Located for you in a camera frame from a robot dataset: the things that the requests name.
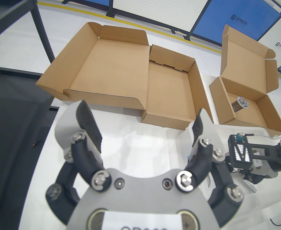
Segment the joyson logo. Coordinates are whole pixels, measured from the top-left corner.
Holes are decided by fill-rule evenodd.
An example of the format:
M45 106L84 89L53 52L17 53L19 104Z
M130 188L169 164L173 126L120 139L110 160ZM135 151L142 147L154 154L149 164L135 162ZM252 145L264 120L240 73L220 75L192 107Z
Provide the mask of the joyson logo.
M277 48L281 49L281 44L280 44L280 42L277 42L277 43L275 44L275 46L276 46Z
M231 20L235 20L235 22L239 22L243 25L247 25L247 22L239 17L237 17L235 14L232 15Z

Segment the black cable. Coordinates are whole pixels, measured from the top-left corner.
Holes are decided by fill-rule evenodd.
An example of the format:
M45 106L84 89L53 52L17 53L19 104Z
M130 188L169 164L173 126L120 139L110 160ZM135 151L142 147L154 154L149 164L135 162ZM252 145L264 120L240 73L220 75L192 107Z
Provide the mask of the black cable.
M272 219L270 219L270 221L275 225L275 226L277 226L277 227L280 227L281 225L276 225L273 221L272 221Z

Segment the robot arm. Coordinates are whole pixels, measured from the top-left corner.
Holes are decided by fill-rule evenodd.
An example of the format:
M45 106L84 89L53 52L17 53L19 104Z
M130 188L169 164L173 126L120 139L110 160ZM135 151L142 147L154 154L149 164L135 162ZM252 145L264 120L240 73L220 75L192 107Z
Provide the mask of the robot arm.
M88 105L85 101L71 104L55 128L66 163L46 192L50 208L67 229L102 229L107 210L179 214L182 227L219 229L237 212L244 195L233 183L222 142L204 109L198 113L193 131L195 139L184 170L134 178L103 167L102 136ZM209 172L216 189L206 201L198 185ZM81 200L72 187L77 173L90 185Z

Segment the small cardboard box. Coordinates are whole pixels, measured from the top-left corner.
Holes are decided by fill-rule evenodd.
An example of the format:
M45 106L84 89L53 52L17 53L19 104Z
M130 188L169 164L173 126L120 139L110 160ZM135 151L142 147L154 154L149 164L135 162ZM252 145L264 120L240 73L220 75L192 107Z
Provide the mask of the small cardboard box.
M211 115L195 59L150 52L142 30L86 23L36 84L62 101L142 109L143 123L162 127L184 130L200 108Z
M225 26L222 35L221 76L210 85L220 124L260 126L271 135L281 134L281 119L268 92L279 87L277 62L272 49ZM238 96L249 101L236 113L231 103Z
M142 123L184 130L196 119L200 108L205 108L211 117L194 58L152 45L149 59Z

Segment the white cable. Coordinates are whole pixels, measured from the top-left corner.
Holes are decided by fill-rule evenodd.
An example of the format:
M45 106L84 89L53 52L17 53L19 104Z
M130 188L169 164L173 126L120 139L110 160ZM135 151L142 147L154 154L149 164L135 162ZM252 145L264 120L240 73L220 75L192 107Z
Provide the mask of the white cable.
M255 134L254 136L261 136L261 137L266 137L266 138L269 138L269 139L281 139L281 135L275 135L273 138L270 137L270 136L266 136L266 135L258 135L258 134Z

